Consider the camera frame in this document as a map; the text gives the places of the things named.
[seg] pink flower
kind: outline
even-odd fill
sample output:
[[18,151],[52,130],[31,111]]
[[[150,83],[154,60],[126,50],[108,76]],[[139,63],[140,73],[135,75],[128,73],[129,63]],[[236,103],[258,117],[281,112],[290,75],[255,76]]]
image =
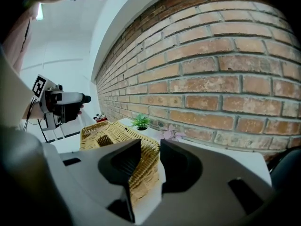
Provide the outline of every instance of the pink flower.
[[179,141],[183,136],[185,136],[185,133],[176,132],[176,128],[173,125],[169,125],[168,129],[167,127],[161,127],[159,139]]

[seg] small object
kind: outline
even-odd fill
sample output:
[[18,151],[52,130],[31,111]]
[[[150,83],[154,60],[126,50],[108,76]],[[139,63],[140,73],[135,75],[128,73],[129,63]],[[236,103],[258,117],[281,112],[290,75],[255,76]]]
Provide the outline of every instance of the small object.
[[137,130],[146,130],[147,126],[150,123],[150,119],[146,117],[146,115],[139,114],[132,122],[132,127],[137,126]]
[[177,132],[173,125],[169,125],[169,127],[161,127],[160,128],[160,139],[179,141],[181,137],[185,136],[183,132]]

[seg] ceiling light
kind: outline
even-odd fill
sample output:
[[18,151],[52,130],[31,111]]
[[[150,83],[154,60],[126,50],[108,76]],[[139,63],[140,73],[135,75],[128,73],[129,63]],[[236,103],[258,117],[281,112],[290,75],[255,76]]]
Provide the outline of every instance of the ceiling light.
[[43,20],[43,10],[42,10],[42,4],[39,3],[39,10],[38,10],[38,15],[36,17],[36,20]]

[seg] white wall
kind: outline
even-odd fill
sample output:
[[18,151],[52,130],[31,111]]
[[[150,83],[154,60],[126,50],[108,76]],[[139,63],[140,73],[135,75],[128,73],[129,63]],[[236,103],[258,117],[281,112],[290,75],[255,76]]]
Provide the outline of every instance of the white wall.
[[[55,34],[47,37],[44,34],[33,34],[30,47],[24,57],[20,77],[32,88],[38,74],[45,76],[56,84],[61,84],[64,91],[81,92],[90,95],[92,100],[82,109],[82,120],[85,125],[94,123],[93,116],[100,113],[96,85],[85,77],[89,58],[91,37],[87,34]],[[79,119],[61,126],[65,135],[78,132],[82,126]],[[28,124],[28,132],[45,141],[38,125]],[[59,128],[55,129],[57,137],[61,137]],[[46,137],[54,139],[52,131]]]
[[94,28],[86,76],[95,79],[105,56],[124,29],[158,0],[104,0]]

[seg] white table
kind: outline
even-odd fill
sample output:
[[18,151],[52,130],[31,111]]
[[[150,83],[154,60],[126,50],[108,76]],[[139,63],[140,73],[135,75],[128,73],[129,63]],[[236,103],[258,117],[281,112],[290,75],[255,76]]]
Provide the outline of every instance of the white table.
[[[119,122],[121,122],[126,126],[131,126],[130,119],[122,119],[119,120]],[[154,130],[152,128],[147,128],[144,131],[138,131],[138,132],[148,137],[151,137],[160,143],[160,139],[158,137],[159,131]],[[255,173],[257,176],[262,178],[269,185],[271,185],[271,178],[269,175],[267,165],[264,161],[263,156],[259,153],[238,152],[238,151],[220,149],[220,148],[202,145],[183,139],[181,139],[180,142],[228,155],[233,159],[235,159],[236,161],[238,161],[240,164],[244,165],[246,168],[248,168],[250,171]],[[59,141],[55,141],[52,144],[55,145],[59,153],[78,151],[79,144],[80,144],[80,134]],[[158,163],[158,172],[159,172],[159,181],[156,183],[153,190],[149,191],[149,193],[145,197],[143,197],[139,201],[137,206],[134,208],[136,224],[141,224],[151,214],[151,212],[157,207],[157,205],[161,201],[161,186],[166,181],[165,170],[161,161],[159,161]]]
[[51,144],[56,147],[58,153],[77,152],[79,151],[80,134],[51,142]]

